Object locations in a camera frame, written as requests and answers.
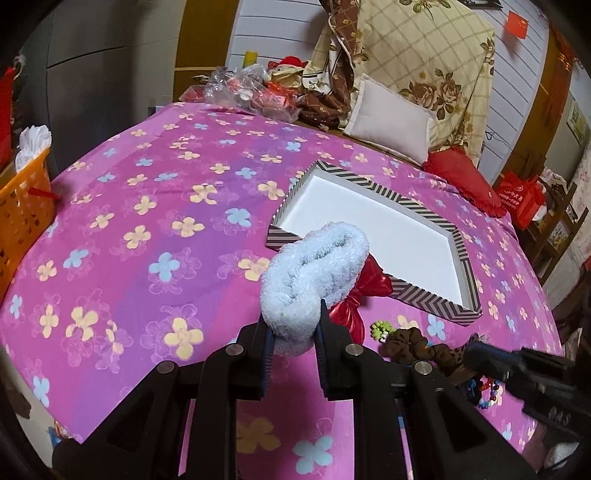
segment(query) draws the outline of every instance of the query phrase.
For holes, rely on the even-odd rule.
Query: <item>red bow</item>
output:
[[[337,325],[346,326],[354,343],[362,344],[365,338],[365,326],[357,311],[361,305],[361,297],[387,297],[391,293],[391,280],[384,275],[375,258],[368,255],[353,290],[349,292],[347,298],[330,309],[330,320]]]

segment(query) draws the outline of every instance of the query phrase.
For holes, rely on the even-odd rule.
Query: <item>red paper decoration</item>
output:
[[[515,12],[509,12],[509,18],[507,19],[506,30],[516,36],[517,38],[525,38],[527,36],[527,27],[529,22]]]

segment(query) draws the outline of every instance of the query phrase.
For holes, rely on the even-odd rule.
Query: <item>floral quilt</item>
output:
[[[419,327],[433,343],[458,346],[478,332],[506,349],[560,352],[508,217],[491,219],[440,178],[341,138],[176,103],[56,179],[57,217],[0,307],[4,348],[69,432],[88,437],[163,359],[202,361],[258,319],[259,281],[274,255],[269,220],[318,158],[454,222],[478,279],[483,315],[469,327],[369,299],[360,308],[367,347],[377,348],[370,325],[381,320]],[[502,390],[482,413],[519,451],[535,429]],[[237,435],[245,480],[353,478],[352,404],[324,399],[313,351],[275,357],[265,399],[238,405]]]

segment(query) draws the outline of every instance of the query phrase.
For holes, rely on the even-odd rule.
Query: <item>orange plastic basket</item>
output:
[[[54,219],[54,200],[29,193],[51,192],[48,153],[49,148],[0,189],[0,303],[25,254]]]

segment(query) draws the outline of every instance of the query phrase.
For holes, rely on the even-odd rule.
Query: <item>red pillow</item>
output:
[[[489,216],[500,218],[507,213],[499,196],[459,148],[430,153],[423,163],[423,170],[447,180],[465,199]]]

